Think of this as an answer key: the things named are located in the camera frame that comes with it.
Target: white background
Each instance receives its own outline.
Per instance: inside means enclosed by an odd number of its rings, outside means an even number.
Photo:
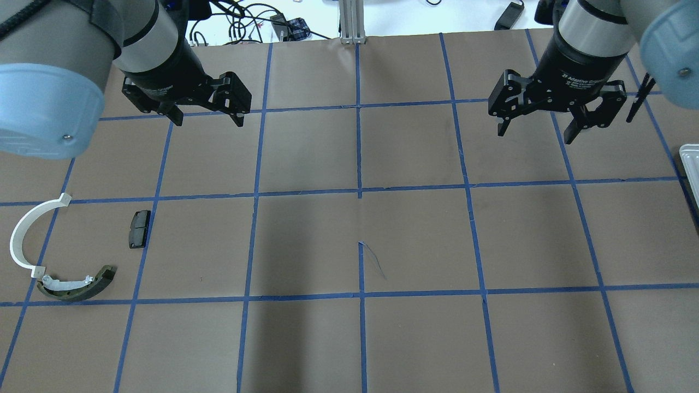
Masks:
[[[267,3],[284,13],[287,20],[302,17],[309,28],[325,36],[338,37],[338,2],[332,0],[244,0],[241,5]],[[524,0],[525,9],[513,29],[545,27],[534,22],[538,0]],[[495,22],[510,4],[510,0],[442,0],[438,6],[430,6],[425,0],[364,0],[364,24],[367,36],[409,36],[417,34],[452,33],[458,31],[492,30]],[[264,7],[251,8],[255,15]],[[212,5],[214,13],[218,8]],[[274,13],[266,13],[269,18]],[[189,23],[187,33],[192,27]],[[270,22],[263,22],[264,42],[276,41]],[[213,16],[199,22],[200,31],[211,45],[229,42],[229,23],[224,16]],[[252,36],[259,39],[257,32]]]

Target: white metal post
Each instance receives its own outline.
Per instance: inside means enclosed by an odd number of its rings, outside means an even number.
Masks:
[[[364,0],[339,0],[340,40],[344,44],[365,43]]]

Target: green curved part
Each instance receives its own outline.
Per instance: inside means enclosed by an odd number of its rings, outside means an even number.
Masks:
[[[44,287],[44,284],[41,282],[41,280],[37,280],[36,287],[43,293],[44,295],[60,300],[60,301],[82,301],[82,300],[87,300],[94,295],[98,294],[99,292],[102,292],[105,288],[107,288],[107,285],[112,282],[114,279],[114,275],[117,272],[117,268],[114,266],[109,266],[105,265],[99,273],[97,273],[97,276],[94,277],[94,281],[91,282],[90,284],[87,284],[84,287],[78,288],[76,290],[69,290],[69,291],[52,291],[48,290]]]

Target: light blue joint cap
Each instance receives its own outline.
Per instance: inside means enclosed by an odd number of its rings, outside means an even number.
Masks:
[[[0,150],[66,159],[89,145],[104,93],[90,79],[44,64],[0,65]]]
[[[665,97],[699,109],[699,0],[669,7],[643,33],[640,49],[643,64]]]

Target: blue grid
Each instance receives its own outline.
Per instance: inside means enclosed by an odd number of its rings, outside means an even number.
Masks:
[[[531,48],[534,61],[538,64],[538,56],[536,54],[533,42],[531,40],[531,35],[529,30],[526,30],[526,36]],[[151,223],[154,224],[156,218],[157,206],[159,201],[172,201],[172,200],[185,200],[185,199],[225,199],[225,198],[254,198],[253,214],[252,214],[252,227],[250,229],[250,248],[248,252],[247,261],[247,275],[245,279],[245,295],[244,296],[223,296],[223,297],[204,297],[204,298],[180,298],[180,299],[139,299],[138,292],[140,289],[140,282],[143,275],[143,268],[145,266],[145,261],[148,252],[149,243],[143,248],[142,256],[140,260],[140,265],[138,268],[138,275],[136,279],[136,284],[134,287],[134,294],[131,299],[116,299],[116,300],[88,300],[81,301],[77,303],[61,303],[55,301],[30,301],[31,294],[36,281],[31,280],[27,294],[24,301],[21,302],[0,302],[0,307],[21,307],[20,316],[17,320],[15,331],[13,333],[10,346],[3,363],[2,370],[0,371],[0,388],[5,378],[8,365],[10,363],[12,353],[14,351],[15,345],[17,343],[17,338],[19,332],[22,328],[22,321],[28,307],[33,306],[81,306],[81,305],[130,305],[129,316],[127,320],[126,331],[124,333],[124,340],[122,343],[122,349],[120,353],[120,360],[117,368],[117,377],[114,383],[114,393],[117,393],[120,388],[121,376],[123,372],[124,361],[127,356],[127,348],[129,343],[129,336],[131,333],[131,326],[133,324],[133,318],[136,306],[138,304],[168,304],[168,303],[228,303],[228,302],[241,302],[243,304],[243,317],[240,329],[240,350],[238,354],[238,370],[237,370],[237,382],[238,388],[237,392],[240,393],[243,378],[243,365],[245,357],[245,338],[247,331],[247,312],[250,302],[256,301],[307,301],[316,299],[359,299],[359,314],[360,314],[360,342],[361,342],[361,386],[362,392],[366,393],[368,391],[368,376],[367,376],[367,355],[366,355],[366,310],[365,310],[365,300],[366,298],[374,297],[400,297],[400,296],[480,296],[483,300],[483,316],[485,323],[485,331],[487,338],[487,347],[489,351],[490,364],[491,364],[491,374],[493,378],[493,390],[495,393],[500,392],[498,373],[497,373],[497,362],[493,346],[493,337],[490,328],[489,310],[487,297],[492,294],[553,294],[553,293],[570,293],[570,292],[600,292],[605,311],[607,313],[608,322],[610,325],[610,330],[612,332],[612,338],[614,341],[614,346],[619,357],[619,364],[624,376],[624,381],[626,383],[626,388],[629,393],[633,393],[634,389],[631,384],[630,376],[626,368],[626,362],[624,360],[624,354],[619,342],[619,337],[614,324],[614,318],[607,298],[607,292],[610,291],[628,291],[628,290],[668,290],[668,289],[686,289],[686,288],[699,288],[699,283],[673,283],[673,284],[643,284],[643,285],[605,285],[602,274],[599,269],[598,261],[596,258],[593,242],[587,226],[586,217],[584,213],[584,208],[577,191],[577,185],[579,184],[596,184],[596,183],[634,183],[634,182],[678,182],[682,187],[682,191],[686,198],[686,201],[691,209],[694,222],[699,224],[699,215],[696,207],[694,206],[691,195],[685,184],[682,182],[685,177],[680,176],[679,169],[672,158],[672,153],[665,141],[665,137],[661,128],[659,127],[654,114],[652,112],[650,104],[646,101],[645,106],[650,115],[653,126],[658,134],[658,138],[665,149],[665,152],[675,170],[675,176],[665,176],[665,177],[655,177],[655,178],[628,178],[628,179],[618,179],[618,178],[606,178],[606,179],[591,179],[591,180],[576,180],[570,162],[568,160],[568,155],[565,150],[565,145],[561,139],[561,133],[559,129],[558,122],[555,116],[551,113],[552,122],[556,130],[556,136],[559,141],[561,148],[561,154],[563,155],[565,167],[568,172],[568,179],[561,180],[549,180],[549,181],[530,181],[530,182],[504,182],[504,183],[470,183],[468,180],[468,172],[466,168],[466,163],[463,156],[463,146],[461,144],[461,130],[459,126],[459,116],[456,110],[456,105],[458,103],[476,103],[485,102],[487,99],[456,99],[454,95],[454,84],[452,81],[452,73],[449,67],[449,57],[447,54],[447,47],[445,45],[444,36],[439,35],[440,44],[442,47],[442,54],[445,61],[445,68],[447,72],[447,79],[449,83],[449,93],[450,100],[444,101],[417,101],[417,102],[397,102],[397,103],[372,103],[372,104],[361,104],[361,92],[360,92],[360,49],[357,45],[355,48],[355,67],[356,67],[356,103],[354,105],[347,106],[313,106],[313,107],[303,107],[303,108],[279,108],[279,109],[267,109],[267,96],[269,88],[270,79],[270,69],[272,62],[273,45],[269,45],[268,56],[266,63],[266,74],[265,74],[265,84],[264,84],[264,97],[263,104],[260,110],[252,110],[251,113],[261,114],[261,124],[259,130],[259,143],[257,151],[257,166],[255,170],[255,184],[253,193],[241,193],[241,194],[202,194],[202,195],[180,195],[180,196],[160,196],[160,189],[163,180],[163,174],[165,170],[169,143],[173,131],[173,125],[169,124],[168,133],[166,137],[166,142],[161,158],[161,165],[159,170],[159,176],[156,186],[155,195],[153,197],[137,197],[137,198],[114,198],[114,199],[74,199],[71,203],[126,203],[126,202],[139,202],[139,201],[150,201],[152,205]],[[633,64],[626,58],[627,64],[631,69],[631,73],[635,79],[635,84],[637,87],[640,85]],[[652,92],[652,95],[661,94],[661,92]],[[404,186],[404,187],[372,187],[363,188],[362,177],[361,177],[361,109],[362,108],[381,108],[390,106],[428,106],[428,105],[441,105],[450,104],[452,106],[452,112],[454,116],[454,126],[456,128],[456,142],[459,151],[459,159],[461,164],[461,171],[463,175],[463,184],[451,184],[451,185],[423,185],[423,186]],[[287,112],[287,111],[298,111],[298,110],[337,110],[355,108],[356,109],[356,159],[357,159],[357,188],[356,189],[335,189],[335,190],[303,190],[303,191],[290,191],[290,192],[260,192],[259,191],[259,177],[260,177],[260,166],[261,166],[261,154],[264,145],[264,126],[267,113],[277,113],[277,112]],[[208,115],[221,115],[221,113],[188,113],[185,116],[208,116]],[[103,117],[101,121],[115,121],[115,120],[133,120],[133,119],[144,119],[144,118],[157,118],[158,115],[139,115],[139,116],[122,116],[122,117]],[[65,192],[68,185],[73,166],[75,164],[75,159],[70,161],[66,176],[61,188],[61,192]],[[587,239],[589,252],[595,268],[595,272],[598,279],[597,286],[586,286],[586,287],[530,287],[530,288],[505,288],[505,289],[488,289],[486,287],[485,278],[483,275],[483,268],[480,259],[480,249],[477,237],[477,227],[473,215],[473,205],[471,204],[470,190],[476,187],[527,187],[527,186],[537,186],[537,185],[570,185],[575,196],[575,201],[580,215],[580,220],[584,229],[584,233]],[[265,197],[278,197],[284,195],[298,195],[298,194],[341,194],[341,193],[357,193],[357,197],[361,198],[364,192],[389,192],[389,191],[410,191],[410,190],[448,190],[448,189],[463,189],[466,192],[466,204],[468,207],[468,214],[471,226],[471,232],[473,235],[473,245],[476,257],[476,265],[479,279],[479,288],[473,290],[428,290],[428,291],[393,291],[393,292],[367,292],[365,291],[364,285],[364,253],[362,244],[358,244],[358,255],[359,255],[359,290],[358,292],[342,292],[342,293],[330,293],[330,294],[306,294],[306,295],[291,295],[291,296],[250,296],[250,283],[252,277],[252,261],[254,252],[254,240],[255,231],[257,226],[257,209],[259,205],[259,199]],[[16,202],[1,202],[0,207],[3,206],[34,206],[43,201],[16,201]],[[51,218],[46,237],[43,242],[41,253],[38,258],[38,265],[43,262],[43,257],[47,249],[50,236],[57,218],[58,210],[53,213]]]

